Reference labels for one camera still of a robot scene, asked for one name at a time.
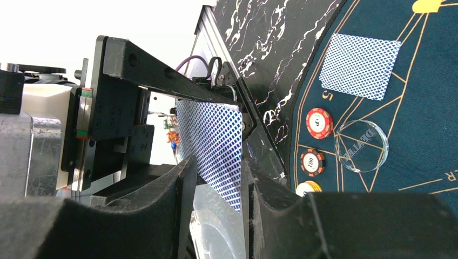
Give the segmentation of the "red chips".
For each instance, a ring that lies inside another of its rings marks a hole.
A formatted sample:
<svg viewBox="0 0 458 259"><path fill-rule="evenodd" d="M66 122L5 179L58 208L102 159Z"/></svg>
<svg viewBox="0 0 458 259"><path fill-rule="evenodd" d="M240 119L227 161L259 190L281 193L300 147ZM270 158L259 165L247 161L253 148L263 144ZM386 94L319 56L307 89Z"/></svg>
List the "red chips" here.
<svg viewBox="0 0 458 259"><path fill-rule="evenodd" d="M334 122L326 110L316 107L307 113L306 127L313 138L321 140L331 135Z"/></svg>

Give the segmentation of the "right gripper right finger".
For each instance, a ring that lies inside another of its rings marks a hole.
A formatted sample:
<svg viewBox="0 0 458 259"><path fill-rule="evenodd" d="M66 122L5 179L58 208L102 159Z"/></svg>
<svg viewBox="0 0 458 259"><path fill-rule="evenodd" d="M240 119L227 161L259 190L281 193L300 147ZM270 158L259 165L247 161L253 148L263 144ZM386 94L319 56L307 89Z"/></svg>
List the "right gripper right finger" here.
<svg viewBox="0 0 458 259"><path fill-rule="evenodd" d="M241 166L248 258L457 258L457 218L428 194L298 196Z"/></svg>

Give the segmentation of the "dealt card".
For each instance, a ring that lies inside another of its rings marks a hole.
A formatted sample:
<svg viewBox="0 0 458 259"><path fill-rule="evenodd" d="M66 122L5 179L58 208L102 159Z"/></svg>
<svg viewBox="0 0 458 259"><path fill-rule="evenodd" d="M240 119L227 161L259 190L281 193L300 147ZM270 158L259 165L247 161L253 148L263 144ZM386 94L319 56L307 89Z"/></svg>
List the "dealt card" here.
<svg viewBox="0 0 458 259"><path fill-rule="evenodd" d="M401 48L398 40L335 33L319 74L324 89L382 101Z"/></svg>

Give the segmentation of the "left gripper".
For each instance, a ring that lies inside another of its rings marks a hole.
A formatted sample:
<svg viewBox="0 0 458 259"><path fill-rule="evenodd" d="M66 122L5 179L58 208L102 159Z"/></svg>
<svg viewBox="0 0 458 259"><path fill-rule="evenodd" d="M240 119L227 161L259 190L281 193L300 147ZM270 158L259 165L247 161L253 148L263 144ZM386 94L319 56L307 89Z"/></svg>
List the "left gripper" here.
<svg viewBox="0 0 458 259"><path fill-rule="evenodd" d="M133 42L98 36L91 82L71 90L61 169L73 191L127 165L129 139L146 124L150 92L238 106L180 74Z"/></svg>

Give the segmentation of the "blue playing card deck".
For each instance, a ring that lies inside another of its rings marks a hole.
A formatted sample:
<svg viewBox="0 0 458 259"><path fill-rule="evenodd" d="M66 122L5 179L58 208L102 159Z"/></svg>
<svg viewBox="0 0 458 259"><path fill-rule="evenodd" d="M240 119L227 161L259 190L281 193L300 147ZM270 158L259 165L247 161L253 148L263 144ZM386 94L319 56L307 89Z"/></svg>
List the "blue playing card deck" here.
<svg viewBox="0 0 458 259"><path fill-rule="evenodd" d="M198 175L236 212L241 210L243 115L225 105L176 103L179 155L195 156Z"/></svg>

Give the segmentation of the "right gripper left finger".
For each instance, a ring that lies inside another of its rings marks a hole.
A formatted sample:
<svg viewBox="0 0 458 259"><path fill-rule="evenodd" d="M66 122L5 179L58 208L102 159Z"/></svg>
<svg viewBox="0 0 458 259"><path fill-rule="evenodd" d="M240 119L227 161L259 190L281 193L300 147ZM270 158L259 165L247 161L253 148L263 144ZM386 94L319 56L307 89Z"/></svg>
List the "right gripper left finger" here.
<svg viewBox="0 0 458 259"><path fill-rule="evenodd" d="M1 258L193 258L189 226L197 160L109 202L1 199Z"/></svg>

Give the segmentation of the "yellow chips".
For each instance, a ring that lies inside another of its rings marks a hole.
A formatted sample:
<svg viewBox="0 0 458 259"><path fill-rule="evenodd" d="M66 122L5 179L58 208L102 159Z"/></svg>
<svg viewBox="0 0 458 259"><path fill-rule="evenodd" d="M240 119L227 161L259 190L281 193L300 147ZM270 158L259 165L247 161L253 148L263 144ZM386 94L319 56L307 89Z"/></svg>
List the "yellow chips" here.
<svg viewBox="0 0 458 259"><path fill-rule="evenodd" d="M298 186L295 189L295 193L298 196L304 197L308 193L312 192L322 192L321 186L312 180L307 180L305 182L302 182L298 184Z"/></svg>

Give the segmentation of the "brown chips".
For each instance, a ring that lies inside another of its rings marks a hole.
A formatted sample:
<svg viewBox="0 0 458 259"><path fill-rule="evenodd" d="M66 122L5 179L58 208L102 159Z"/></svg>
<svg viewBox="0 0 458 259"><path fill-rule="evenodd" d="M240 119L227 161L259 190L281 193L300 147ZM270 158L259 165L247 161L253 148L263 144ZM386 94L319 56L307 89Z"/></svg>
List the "brown chips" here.
<svg viewBox="0 0 458 259"><path fill-rule="evenodd" d="M301 169L310 177L318 176L325 170L325 156L315 148L308 148L300 156Z"/></svg>

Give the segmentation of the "clear dealer button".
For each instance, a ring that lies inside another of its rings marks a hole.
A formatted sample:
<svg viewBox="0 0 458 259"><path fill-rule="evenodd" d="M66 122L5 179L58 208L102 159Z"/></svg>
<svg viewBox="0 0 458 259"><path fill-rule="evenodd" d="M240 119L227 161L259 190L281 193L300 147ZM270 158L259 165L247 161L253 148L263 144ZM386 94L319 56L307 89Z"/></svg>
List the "clear dealer button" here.
<svg viewBox="0 0 458 259"><path fill-rule="evenodd" d="M339 162L352 172L375 171L388 157L388 138L372 121L360 119L343 123L335 131L334 141Z"/></svg>

